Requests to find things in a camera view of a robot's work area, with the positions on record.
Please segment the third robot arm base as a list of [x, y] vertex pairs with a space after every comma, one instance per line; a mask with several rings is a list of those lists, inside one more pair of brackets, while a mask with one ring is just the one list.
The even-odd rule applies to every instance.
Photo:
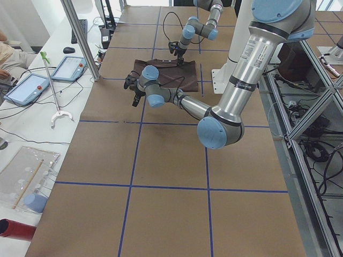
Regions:
[[323, 60], [328, 65], [342, 65], [342, 37], [333, 47], [317, 47], [320, 56], [319, 59]]

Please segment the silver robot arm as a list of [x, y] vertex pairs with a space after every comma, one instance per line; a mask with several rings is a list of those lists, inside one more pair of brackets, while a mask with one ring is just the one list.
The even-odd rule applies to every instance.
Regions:
[[184, 62], [183, 55], [185, 54], [191, 40], [195, 35], [202, 36], [210, 40], [215, 40], [218, 35], [217, 24], [223, 11], [222, 1], [194, 1], [194, 6], [210, 12], [208, 20], [202, 24], [197, 17], [190, 17], [182, 30], [179, 41], [175, 46], [170, 47], [170, 52], [177, 56], [177, 65], [181, 66]]
[[222, 89], [217, 105], [209, 106], [180, 88], [164, 88], [155, 66], [139, 77], [128, 76], [124, 88], [134, 91], [133, 106], [146, 97], [152, 108], [170, 102], [198, 119], [197, 135], [210, 149], [238, 142], [244, 135], [241, 114], [278, 45], [310, 38], [314, 33], [315, 1], [242, 1], [230, 57], [212, 70], [214, 89]]

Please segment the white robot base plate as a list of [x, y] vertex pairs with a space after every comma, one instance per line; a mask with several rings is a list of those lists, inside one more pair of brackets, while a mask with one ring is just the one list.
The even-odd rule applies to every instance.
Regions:
[[211, 75], [213, 92], [215, 94], [223, 94], [228, 83], [228, 75], [226, 68], [222, 67], [221, 69], [213, 69], [211, 71]]

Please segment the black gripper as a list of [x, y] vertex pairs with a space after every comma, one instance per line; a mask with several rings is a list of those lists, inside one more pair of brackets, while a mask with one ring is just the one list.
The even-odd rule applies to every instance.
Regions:
[[175, 48], [175, 55], [177, 56], [177, 66], [181, 66], [184, 63], [183, 55], [185, 54], [186, 49], [176, 47]]
[[142, 90], [139, 89], [138, 85], [134, 85], [133, 86], [133, 90], [135, 92], [135, 96], [133, 98], [133, 103], [132, 103], [132, 106], [133, 107], [137, 107], [139, 102], [140, 102], [140, 99], [144, 96], [146, 96], [146, 93]]

